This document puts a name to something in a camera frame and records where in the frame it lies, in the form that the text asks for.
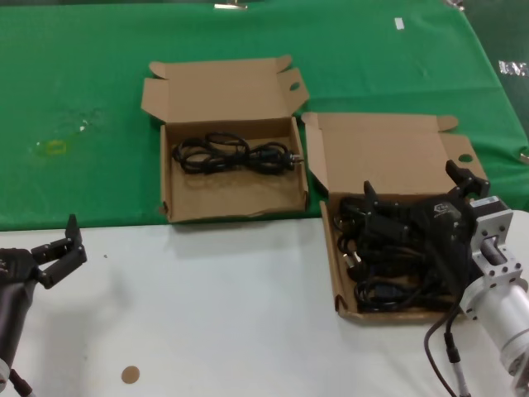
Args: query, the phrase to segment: green cloth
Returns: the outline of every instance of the green cloth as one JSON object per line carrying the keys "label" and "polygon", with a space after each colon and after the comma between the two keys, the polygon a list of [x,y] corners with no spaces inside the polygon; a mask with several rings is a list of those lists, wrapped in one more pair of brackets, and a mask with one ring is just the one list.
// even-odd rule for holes
{"label": "green cloth", "polygon": [[[527,138],[465,16],[440,0],[9,7],[0,26],[0,230],[69,213],[84,227],[165,222],[159,131],[140,110],[149,62],[284,54],[306,110],[457,116],[493,192],[529,209]],[[319,215],[312,179],[311,194],[298,217]]]}
{"label": "green cloth", "polygon": [[529,2],[465,0],[465,15],[529,134],[529,78],[500,74],[498,67],[500,60],[529,64]]}

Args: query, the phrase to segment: white table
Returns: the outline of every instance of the white table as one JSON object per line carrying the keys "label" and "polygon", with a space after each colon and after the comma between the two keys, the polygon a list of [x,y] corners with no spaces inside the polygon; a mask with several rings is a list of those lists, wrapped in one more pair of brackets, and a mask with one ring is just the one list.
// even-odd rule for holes
{"label": "white table", "polygon": [[[529,214],[510,248],[529,263]],[[0,233],[31,248],[62,231]],[[446,396],[422,350],[429,324],[339,318],[321,220],[83,230],[88,263],[38,287],[14,368],[38,397]],[[442,332],[431,340],[453,385]],[[510,376],[479,324],[455,337],[472,394]],[[137,366],[140,379],[121,380]],[[7,397],[16,394],[9,385]]]}

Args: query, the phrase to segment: black cable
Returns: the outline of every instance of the black cable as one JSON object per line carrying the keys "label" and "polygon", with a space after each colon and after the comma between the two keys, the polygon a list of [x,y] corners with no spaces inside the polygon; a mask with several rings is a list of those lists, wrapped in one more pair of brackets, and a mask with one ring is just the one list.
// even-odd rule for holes
{"label": "black cable", "polygon": [[452,316],[454,316],[454,313],[455,313],[455,315],[457,315],[457,313],[459,311],[459,307],[460,307],[460,301],[461,301],[462,298],[463,298],[463,292],[461,292],[460,296],[458,296],[457,299],[454,301],[454,303],[450,307],[450,310],[448,312],[446,312],[443,317],[441,317],[439,320],[437,320],[431,326],[431,328],[427,331],[426,335],[424,336],[424,351],[427,354],[428,361],[430,362],[431,368],[434,370],[434,372],[437,375],[437,378],[443,384],[443,386],[445,386],[446,391],[448,391],[448,393],[450,394],[451,397],[458,397],[458,396],[450,388],[448,383],[446,383],[445,378],[443,377],[443,375],[439,371],[439,368],[437,368],[437,364],[436,364],[435,360],[433,359],[433,356],[431,355],[431,352],[430,352],[430,337],[431,337],[431,335],[433,335],[433,333],[435,331],[437,331],[437,329],[439,329],[444,323],[446,323],[447,320],[449,320]]}
{"label": "black cable", "polygon": [[185,139],[173,149],[172,156],[186,174],[214,174],[244,166],[259,174],[279,175],[301,161],[283,143],[271,141],[252,148],[230,132]]}
{"label": "black cable", "polygon": [[33,389],[28,385],[28,383],[23,380],[13,369],[11,369],[11,372],[9,372],[9,380],[11,383],[13,383],[13,388],[21,397],[28,397],[33,392]]}
{"label": "black cable", "polygon": [[[398,222],[403,212],[394,208],[385,209],[384,214]],[[421,237],[413,230],[408,239],[387,237],[367,223],[367,212],[364,199],[345,196],[333,218],[340,232],[338,250],[351,258],[347,274],[356,282],[359,312],[395,312],[411,307],[448,310],[451,301],[446,297],[450,294],[436,267],[427,260]],[[414,279],[413,286],[391,281],[403,276]]]}

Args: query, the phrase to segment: box flap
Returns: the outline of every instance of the box flap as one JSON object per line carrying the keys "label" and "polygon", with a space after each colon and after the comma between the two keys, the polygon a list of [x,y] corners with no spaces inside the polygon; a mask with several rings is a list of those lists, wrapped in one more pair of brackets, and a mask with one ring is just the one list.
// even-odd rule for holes
{"label": "box flap", "polygon": [[454,117],[305,113],[302,119],[309,169],[329,192],[362,194],[366,180],[381,194],[439,194],[454,185],[441,139],[449,134],[438,133],[454,128]]}
{"label": "box flap", "polygon": [[163,122],[290,117],[307,100],[290,55],[259,60],[151,62],[141,107]]}

